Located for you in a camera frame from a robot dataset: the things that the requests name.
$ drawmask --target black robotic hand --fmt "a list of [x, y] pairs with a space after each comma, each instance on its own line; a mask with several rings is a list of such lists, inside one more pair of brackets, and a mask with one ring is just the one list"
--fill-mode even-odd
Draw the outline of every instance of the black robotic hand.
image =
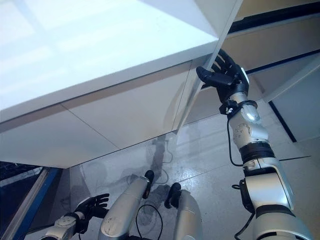
[[196, 68], [196, 73], [206, 85], [216, 88], [221, 103], [232, 94], [243, 92], [248, 95], [249, 82], [241, 67], [222, 49], [208, 71], [202, 66]]
[[[108, 209], [107, 203], [109, 200], [109, 193], [101, 194], [94, 197], [89, 197], [85, 201], [81, 202], [74, 212], [69, 212], [65, 216], [72, 216], [76, 218], [75, 231], [74, 233], [84, 234], [89, 225], [89, 221], [92, 217], [103, 219], [105, 218]], [[76, 212], [81, 212], [84, 218], [80, 219]]]
[[105, 209], [107, 207], [107, 203], [109, 200], [109, 193], [101, 194], [98, 196], [90, 197], [86, 199], [84, 202], [80, 203], [75, 212], [83, 213], [85, 219], [90, 220], [92, 217], [97, 217], [103, 219], [108, 210]]

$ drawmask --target shiny floor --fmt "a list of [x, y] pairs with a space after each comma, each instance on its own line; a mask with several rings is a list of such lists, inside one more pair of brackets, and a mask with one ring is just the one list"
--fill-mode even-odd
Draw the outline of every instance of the shiny floor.
[[[305, 222], [315, 239], [320, 239], [320, 138], [292, 143], [268, 104], [258, 101], [258, 111], [278, 159], [311, 155], [282, 164], [295, 193], [294, 213]], [[244, 175], [240, 167], [229, 161], [226, 123], [226, 116], [214, 115], [185, 125], [178, 135], [168, 133], [72, 167], [71, 209], [84, 198], [103, 193], [110, 193], [109, 206], [112, 206], [134, 178], [152, 169], [154, 184], [149, 198], [142, 203], [154, 205], [161, 213], [160, 239], [173, 238], [177, 210], [166, 209], [164, 200], [174, 182], [179, 182], [197, 200], [204, 239], [233, 239], [250, 213], [242, 206], [240, 192], [231, 188]], [[240, 154], [233, 143], [231, 149], [233, 160], [240, 163]], [[101, 219], [92, 218], [81, 239], [98, 239], [100, 224]], [[154, 210], [140, 211], [138, 224], [143, 237], [157, 239], [161, 223]], [[252, 226], [251, 223], [241, 239], [252, 239]], [[130, 233], [138, 235], [135, 224]]]

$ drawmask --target dark blue trim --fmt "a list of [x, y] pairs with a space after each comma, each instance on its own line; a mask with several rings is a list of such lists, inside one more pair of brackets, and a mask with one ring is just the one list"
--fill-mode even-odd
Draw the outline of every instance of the dark blue trim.
[[242, 20], [235, 21], [229, 30], [230, 33], [243, 31], [250, 28], [285, 21], [288, 19], [320, 13], [320, 2], [312, 2], [298, 6], [287, 7], [279, 10], [264, 12], [252, 16], [247, 16]]
[[291, 62], [291, 61], [294, 61], [294, 60], [298, 60], [298, 59], [302, 59], [302, 58], [305, 58], [305, 57], [308, 57], [308, 56], [311, 56], [311, 55], [314, 55], [314, 54], [318, 54], [318, 53], [320, 53], [320, 49], [317, 49], [317, 50], [314, 50], [314, 51], [309, 51], [309, 52], [306, 52], [306, 53], [303, 53], [303, 54], [300, 54], [300, 55], [297, 55], [297, 56], [289, 57], [289, 58], [286, 58], [286, 59], [283, 59], [283, 60], [280, 60], [280, 61], [275, 61], [275, 62], [269, 63], [267, 65], [264, 65], [264, 66], [259, 66], [259, 67], [253, 68], [251, 70], [245, 71], [245, 73], [247, 75], [250, 75], [250, 74], [265, 70], [265, 69], [269, 69], [269, 68], [272, 68], [272, 67], [275, 67], [275, 66], [278, 66], [278, 65], [281, 65], [281, 64], [286, 64], [288, 62]]
[[45, 181], [43, 182], [39, 192], [37, 193], [35, 199], [33, 200], [33, 203], [31, 204], [26, 215], [24, 216], [24, 219], [22, 220], [18, 230], [16, 231], [13, 237], [13, 240], [23, 239], [21, 237], [24, 237], [26, 232], [29, 230], [30, 225], [37, 213], [38, 208], [40, 207], [41, 202], [43, 201], [50, 185], [52, 184], [53, 180], [55, 179], [57, 173], [60, 170], [61, 169], [59, 168], [50, 168]]
[[286, 124], [285, 120], [283, 119], [283, 117], [281, 116], [280, 112], [278, 111], [278, 109], [276, 108], [275, 104], [270, 101], [269, 102], [270, 107], [272, 108], [274, 114], [277, 116], [277, 118], [279, 119], [280, 123], [282, 124], [284, 130], [286, 131], [286, 133], [288, 134], [289, 138], [291, 139], [292, 142], [296, 142], [296, 138], [293, 135], [293, 133], [291, 132], [290, 128], [288, 127], [288, 125]]

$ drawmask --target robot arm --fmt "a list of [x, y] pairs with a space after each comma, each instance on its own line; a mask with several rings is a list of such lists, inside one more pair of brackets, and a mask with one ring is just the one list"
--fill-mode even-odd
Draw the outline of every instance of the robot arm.
[[109, 194], [106, 193], [85, 199], [74, 212], [69, 212], [56, 220], [40, 240], [68, 240], [76, 233], [85, 233], [92, 217], [103, 219], [106, 216], [108, 197]]
[[307, 227], [291, 210], [294, 195], [285, 172], [261, 125], [257, 103], [248, 100], [249, 80], [240, 66], [222, 49], [212, 71], [198, 67], [199, 78], [215, 87], [222, 103], [220, 113], [227, 116], [233, 141], [241, 153], [244, 179], [239, 183], [242, 203], [256, 214], [254, 240], [313, 239]]

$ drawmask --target white shelf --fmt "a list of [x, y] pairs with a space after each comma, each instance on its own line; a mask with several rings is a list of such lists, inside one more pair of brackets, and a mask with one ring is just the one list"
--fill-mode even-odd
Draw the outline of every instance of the white shelf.
[[218, 41], [193, 0], [6, 1], [0, 21], [0, 122], [210, 54]]

